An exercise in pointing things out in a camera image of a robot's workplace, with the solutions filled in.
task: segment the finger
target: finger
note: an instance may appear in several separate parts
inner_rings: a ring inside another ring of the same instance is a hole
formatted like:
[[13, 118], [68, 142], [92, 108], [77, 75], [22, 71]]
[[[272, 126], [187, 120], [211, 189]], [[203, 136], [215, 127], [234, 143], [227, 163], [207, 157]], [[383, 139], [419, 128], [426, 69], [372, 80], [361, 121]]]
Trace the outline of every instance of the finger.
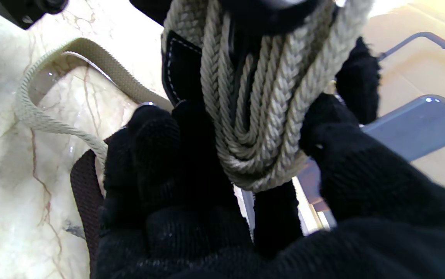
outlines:
[[157, 106], [141, 106], [128, 122], [131, 153], [145, 214], [185, 202], [180, 170], [180, 135], [176, 121]]
[[258, 253], [274, 258], [303, 237], [298, 200], [291, 181], [255, 194], [254, 243]]
[[[193, 202], [237, 207], [233, 185], [217, 157], [215, 131], [203, 103], [181, 102], [172, 112], [180, 127], [184, 181]], [[211, 197], [207, 199], [207, 188]]]
[[104, 187], [107, 196], [100, 208], [97, 260], [91, 263], [97, 279], [111, 278], [114, 272], [148, 256], [127, 128], [110, 138]]
[[369, 48], [360, 37], [350, 57], [336, 74], [338, 94], [364, 125], [377, 118], [379, 70], [378, 59], [370, 55]]

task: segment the brown strap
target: brown strap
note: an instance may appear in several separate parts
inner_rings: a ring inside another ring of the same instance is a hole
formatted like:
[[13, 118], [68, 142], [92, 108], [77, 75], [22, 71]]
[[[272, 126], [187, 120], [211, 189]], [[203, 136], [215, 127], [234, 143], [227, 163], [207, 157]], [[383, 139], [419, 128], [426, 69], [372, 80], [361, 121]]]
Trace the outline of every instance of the brown strap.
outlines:
[[90, 254], [90, 278], [92, 278], [99, 240], [99, 208], [103, 204], [95, 170], [95, 153], [92, 150], [85, 152], [72, 167], [70, 184], [79, 217], [83, 222], [84, 236]]

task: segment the gloved hand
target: gloved hand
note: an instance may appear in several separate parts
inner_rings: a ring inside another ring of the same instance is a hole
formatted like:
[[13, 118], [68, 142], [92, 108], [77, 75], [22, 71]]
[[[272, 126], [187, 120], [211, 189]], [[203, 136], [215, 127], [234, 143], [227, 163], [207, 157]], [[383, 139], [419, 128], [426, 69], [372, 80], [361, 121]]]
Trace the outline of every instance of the gloved hand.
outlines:
[[[375, 76], [370, 78], [378, 83]], [[339, 88], [350, 106], [353, 98]], [[362, 96], [378, 100], [371, 94], [377, 91], [358, 96], [361, 102]], [[305, 117], [301, 148], [318, 156], [320, 148], [312, 138], [316, 130], [335, 122], [357, 127], [355, 115], [335, 97], [321, 95]], [[99, 279], [183, 278], [186, 270], [195, 270], [190, 277], [255, 277], [302, 236], [289, 182], [256, 194], [252, 242], [233, 185], [217, 158], [210, 117], [203, 104], [191, 101], [180, 103], [172, 115], [156, 106], [138, 108], [110, 139], [104, 187], [95, 269]]]

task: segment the black leather strap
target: black leather strap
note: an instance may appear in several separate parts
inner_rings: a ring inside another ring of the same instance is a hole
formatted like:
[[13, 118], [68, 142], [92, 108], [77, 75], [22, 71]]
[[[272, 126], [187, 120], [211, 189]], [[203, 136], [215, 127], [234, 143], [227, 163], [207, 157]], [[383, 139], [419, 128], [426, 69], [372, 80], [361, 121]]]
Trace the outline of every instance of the black leather strap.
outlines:
[[175, 106], [181, 100], [203, 102], [201, 49], [171, 31], [162, 60], [162, 83], [171, 103]]

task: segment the black object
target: black object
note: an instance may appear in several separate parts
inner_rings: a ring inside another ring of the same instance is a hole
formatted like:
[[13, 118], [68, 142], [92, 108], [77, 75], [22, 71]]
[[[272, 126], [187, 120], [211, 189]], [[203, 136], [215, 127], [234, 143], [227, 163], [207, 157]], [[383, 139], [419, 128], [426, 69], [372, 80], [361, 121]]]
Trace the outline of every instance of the black object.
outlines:
[[28, 29], [45, 13], [58, 14], [68, 0], [0, 0], [0, 15], [22, 29]]
[[252, 35], [290, 32], [303, 24], [320, 0], [220, 0], [236, 23]]

